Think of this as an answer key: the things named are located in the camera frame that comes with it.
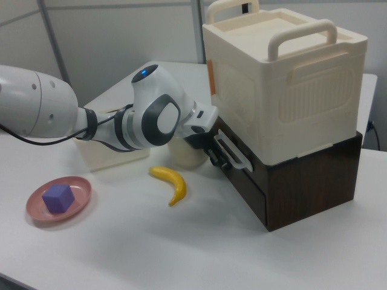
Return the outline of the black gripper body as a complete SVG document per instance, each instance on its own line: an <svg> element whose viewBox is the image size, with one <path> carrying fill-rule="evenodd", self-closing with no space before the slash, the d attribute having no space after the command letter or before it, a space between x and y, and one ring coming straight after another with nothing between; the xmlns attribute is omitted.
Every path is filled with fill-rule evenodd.
<svg viewBox="0 0 387 290"><path fill-rule="evenodd" d="M194 149L203 149L210 150L217 148L215 142L215 135L218 134L218 129L220 127L220 118L217 118L213 127L209 132L193 134L184 138L184 141L187 142Z"/></svg>

